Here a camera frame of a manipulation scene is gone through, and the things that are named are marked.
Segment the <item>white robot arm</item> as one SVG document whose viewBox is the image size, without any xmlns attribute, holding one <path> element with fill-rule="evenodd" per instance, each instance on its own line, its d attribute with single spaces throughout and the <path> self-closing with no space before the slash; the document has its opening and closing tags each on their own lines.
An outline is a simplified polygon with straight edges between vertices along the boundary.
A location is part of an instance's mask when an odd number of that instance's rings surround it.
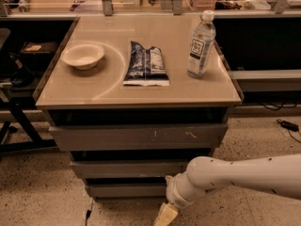
<svg viewBox="0 0 301 226">
<path fill-rule="evenodd" d="M 185 172 L 166 177 L 166 201 L 153 226 L 167 226 L 181 209 L 228 186 L 300 200 L 301 156 L 290 154 L 241 161 L 196 157 L 188 163 Z"/>
</svg>

